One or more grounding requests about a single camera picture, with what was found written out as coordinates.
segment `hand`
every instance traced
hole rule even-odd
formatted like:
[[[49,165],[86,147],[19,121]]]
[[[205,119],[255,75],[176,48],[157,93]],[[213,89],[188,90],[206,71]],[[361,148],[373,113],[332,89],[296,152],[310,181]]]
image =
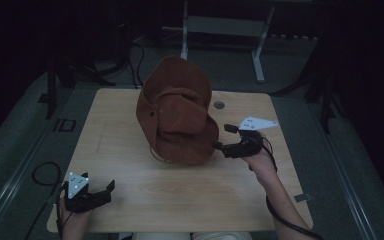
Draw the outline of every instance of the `hand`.
[[[270,150],[269,143],[266,140],[264,140],[264,146]],[[262,148],[256,155],[251,157],[242,157],[242,159],[251,167],[261,185],[265,186],[267,181],[278,178],[276,168],[272,162],[270,154],[264,148]]]
[[[93,210],[85,213],[72,213],[65,209],[64,198],[60,199],[63,240],[81,240],[86,233]]]

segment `wooden table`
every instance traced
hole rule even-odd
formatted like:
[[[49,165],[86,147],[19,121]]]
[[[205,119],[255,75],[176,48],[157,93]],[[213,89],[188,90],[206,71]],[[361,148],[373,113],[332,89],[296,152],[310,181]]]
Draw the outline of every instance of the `wooden table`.
[[[153,158],[136,119],[139,90],[97,92],[68,173],[89,173],[90,188],[102,191],[115,180],[112,202],[96,209],[90,232],[202,232],[273,230],[265,191],[241,159],[216,151],[201,165],[164,164]],[[216,109],[215,101],[225,103]],[[266,94],[213,92],[210,115],[224,144],[239,142],[239,134],[224,124],[239,125],[247,116],[277,120]],[[265,129],[279,168],[278,174],[307,224],[313,222],[280,126]],[[55,209],[48,230],[57,232]]]

